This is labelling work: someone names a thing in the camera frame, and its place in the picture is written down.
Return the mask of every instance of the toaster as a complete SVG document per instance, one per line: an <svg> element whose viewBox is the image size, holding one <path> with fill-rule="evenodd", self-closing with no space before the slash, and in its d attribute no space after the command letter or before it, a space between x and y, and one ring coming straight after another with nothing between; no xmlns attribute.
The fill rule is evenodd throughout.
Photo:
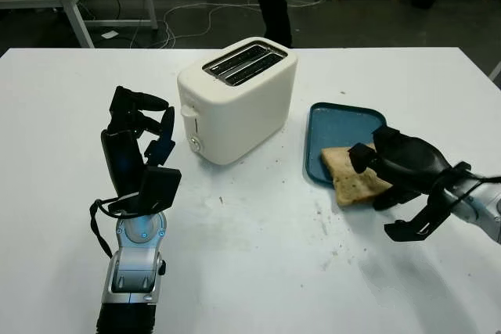
<svg viewBox="0 0 501 334"><path fill-rule="evenodd" d="M296 54L248 38L178 75L181 115L192 151L228 164L279 130L289 113Z"/></svg>

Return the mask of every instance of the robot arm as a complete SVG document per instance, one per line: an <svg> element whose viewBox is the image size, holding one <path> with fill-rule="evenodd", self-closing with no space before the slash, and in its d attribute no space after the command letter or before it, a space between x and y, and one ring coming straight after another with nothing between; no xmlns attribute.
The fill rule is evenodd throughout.
<svg viewBox="0 0 501 334"><path fill-rule="evenodd" d="M427 205L411 220L386 224L396 242L425 240L450 214L482 228L501 242L499 178L478 177L464 162L452 167L432 145L383 126L373 133L376 150L357 144L349 150L351 164L361 173L367 167L393 186L378 196L374 209L384 210L427 194Z"/></svg>
<svg viewBox="0 0 501 334"><path fill-rule="evenodd" d="M164 115L159 123L140 110L164 111ZM98 333L151 333L160 276L166 269L159 252L166 235L162 211L172 205L181 179L178 170L157 167L175 145L171 140L174 109L163 99L119 86L110 113L101 142L117 198L96 200L91 206L91 228L111 258L96 327ZM146 163L137 143L144 131L159 136L146 148ZM97 228L98 209L117 219L119 249L113 255Z"/></svg>

